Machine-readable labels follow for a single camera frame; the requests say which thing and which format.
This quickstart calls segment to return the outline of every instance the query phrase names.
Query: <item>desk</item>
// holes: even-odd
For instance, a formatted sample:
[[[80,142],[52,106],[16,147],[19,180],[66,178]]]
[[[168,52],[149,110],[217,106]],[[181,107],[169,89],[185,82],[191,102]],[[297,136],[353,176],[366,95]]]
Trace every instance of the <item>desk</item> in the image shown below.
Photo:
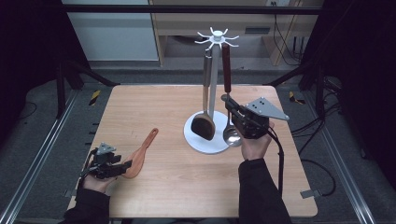
[[[218,86],[215,110],[226,114]],[[231,96],[246,104],[264,96],[281,108],[276,90],[264,86],[233,86]],[[119,177],[109,190],[111,217],[238,217],[239,147],[216,155],[190,147],[183,135],[186,120],[202,108],[202,86],[117,86],[108,100],[92,147],[106,142],[126,158],[153,128],[160,131],[134,179]],[[292,217],[312,217],[318,209],[293,143],[288,123],[274,120],[285,150],[283,199]],[[265,160],[277,184],[278,148],[272,142]],[[69,207],[74,206],[74,199]]]

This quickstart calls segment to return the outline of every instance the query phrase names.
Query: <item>black sleeve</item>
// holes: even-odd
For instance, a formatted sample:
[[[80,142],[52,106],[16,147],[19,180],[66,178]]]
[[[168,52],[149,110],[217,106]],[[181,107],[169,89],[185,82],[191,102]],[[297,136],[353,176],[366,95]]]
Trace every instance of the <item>black sleeve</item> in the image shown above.
[[[76,206],[64,213],[64,221],[60,224],[108,224],[108,205],[110,197],[104,193],[78,189]]]
[[[241,224],[291,223],[264,159],[242,162],[239,166],[239,183]]]

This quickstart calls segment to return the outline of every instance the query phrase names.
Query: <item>power outlet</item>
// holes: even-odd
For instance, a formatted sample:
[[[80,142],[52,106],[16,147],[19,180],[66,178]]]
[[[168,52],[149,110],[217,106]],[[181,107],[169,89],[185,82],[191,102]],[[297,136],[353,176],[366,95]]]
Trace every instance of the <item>power outlet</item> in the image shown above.
[[[288,7],[290,0],[267,0],[267,7]]]

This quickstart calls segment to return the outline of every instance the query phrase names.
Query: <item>white round base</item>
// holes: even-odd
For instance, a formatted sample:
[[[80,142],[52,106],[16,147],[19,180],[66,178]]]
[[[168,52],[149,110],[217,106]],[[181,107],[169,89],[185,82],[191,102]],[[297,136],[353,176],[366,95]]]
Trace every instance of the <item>white round base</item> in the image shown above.
[[[222,137],[225,126],[227,125],[227,116],[215,111],[213,114],[213,121],[216,125],[215,136],[212,140],[208,141],[191,130],[191,123],[195,115],[202,114],[203,111],[197,112],[189,117],[184,125],[184,137],[192,148],[205,154],[217,154],[229,146],[224,142]]]

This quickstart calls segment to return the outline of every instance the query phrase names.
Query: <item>hand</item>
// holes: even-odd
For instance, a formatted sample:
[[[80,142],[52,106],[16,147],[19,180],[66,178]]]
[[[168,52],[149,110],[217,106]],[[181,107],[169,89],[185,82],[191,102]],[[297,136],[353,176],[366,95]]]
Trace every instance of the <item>hand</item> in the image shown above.
[[[82,187],[84,189],[91,189],[101,193],[105,193],[107,187],[116,179],[117,179],[116,177],[98,179],[93,175],[87,175],[84,179],[84,183],[82,184]]]
[[[270,120],[269,125],[274,128],[275,124]],[[246,139],[242,136],[242,156],[245,160],[256,160],[264,158],[265,152],[267,152],[268,146],[271,143],[271,136],[266,134],[259,139]]]

